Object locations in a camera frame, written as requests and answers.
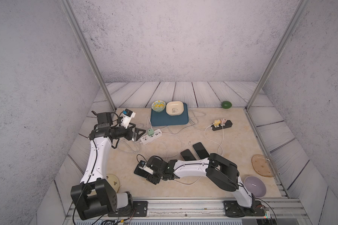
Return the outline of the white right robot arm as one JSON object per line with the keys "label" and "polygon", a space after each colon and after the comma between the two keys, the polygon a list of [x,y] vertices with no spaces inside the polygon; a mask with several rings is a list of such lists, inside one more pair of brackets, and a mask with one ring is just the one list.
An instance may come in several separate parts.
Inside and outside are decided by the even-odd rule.
{"label": "white right robot arm", "polygon": [[161,180],[207,177],[220,189],[232,192],[239,206],[254,210],[254,196],[245,188],[237,165],[216,153],[192,161],[173,159],[166,162],[152,156],[147,162],[140,161],[138,169],[145,172],[144,177],[152,184],[158,184]]}

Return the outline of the phone with pale green case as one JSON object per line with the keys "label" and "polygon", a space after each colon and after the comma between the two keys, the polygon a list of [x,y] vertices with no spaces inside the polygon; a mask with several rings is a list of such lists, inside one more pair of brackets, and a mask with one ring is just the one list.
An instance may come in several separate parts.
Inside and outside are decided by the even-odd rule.
{"label": "phone with pale green case", "polygon": [[205,159],[210,156],[208,151],[205,149],[204,145],[201,142],[195,143],[193,146],[194,151],[196,152],[199,159]]}

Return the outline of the phone with pink case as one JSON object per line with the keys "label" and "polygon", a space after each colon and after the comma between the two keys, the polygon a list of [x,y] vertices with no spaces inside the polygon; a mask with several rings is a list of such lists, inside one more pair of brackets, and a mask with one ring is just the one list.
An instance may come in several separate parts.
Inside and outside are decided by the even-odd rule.
{"label": "phone with pink case", "polygon": [[184,161],[195,161],[196,158],[189,149],[186,149],[180,153]]}

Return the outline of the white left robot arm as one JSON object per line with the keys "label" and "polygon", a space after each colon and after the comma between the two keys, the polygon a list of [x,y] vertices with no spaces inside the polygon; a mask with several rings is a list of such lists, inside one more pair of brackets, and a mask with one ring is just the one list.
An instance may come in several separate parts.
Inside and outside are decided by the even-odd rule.
{"label": "white left robot arm", "polygon": [[108,155],[111,149],[116,149],[114,140],[124,138],[137,141],[145,130],[131,123],[135,112],[125,109],[117,116],[113,124],[112,113],[98,113],[97,124],[88,136],[90,140],[90,155],[80,184],[70,191],[75,204],[75,211],[82,220],[104,216],[106,214],[131,217],[135,212],[130,192],[117,193],[109,184],[107,175]]}

